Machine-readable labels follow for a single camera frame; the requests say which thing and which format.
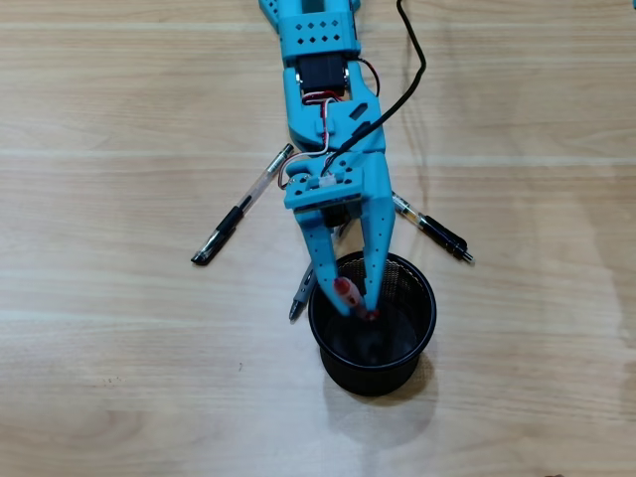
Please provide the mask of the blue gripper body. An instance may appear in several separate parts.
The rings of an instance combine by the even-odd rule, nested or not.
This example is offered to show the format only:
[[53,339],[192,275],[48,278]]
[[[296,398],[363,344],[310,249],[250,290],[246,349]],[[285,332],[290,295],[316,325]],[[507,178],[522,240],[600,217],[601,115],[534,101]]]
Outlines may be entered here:
[[[322,151],[301,154],[289,163],[289,178],[297,175],[319,176],[326,160],[333,154],[333,151]],[[382,151],[360,152],[349,151],[337,157],[324,176],[335,176],[337,180],[344,179],[354,171],[361,170],[371,173],[373,177],[380,177],[382,180],[390,179],[387,158]]]

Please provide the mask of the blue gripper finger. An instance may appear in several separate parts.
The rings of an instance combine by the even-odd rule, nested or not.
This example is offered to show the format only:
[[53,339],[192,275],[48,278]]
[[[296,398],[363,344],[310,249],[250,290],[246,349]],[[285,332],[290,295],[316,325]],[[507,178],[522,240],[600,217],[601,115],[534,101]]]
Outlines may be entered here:
[[298,213],[295,219],[305,239],[318,285],[341,315],[350,316],[351,308],[334,288],[334,280],[339,277],[339,268],[332,242],[332,229],[325,225],[319,211]]
[[378,307],[384,270],[390,249],[395,206],[389,168],[384,153],[363,155],[361,224],[364,239],[365,302],[369,311]]

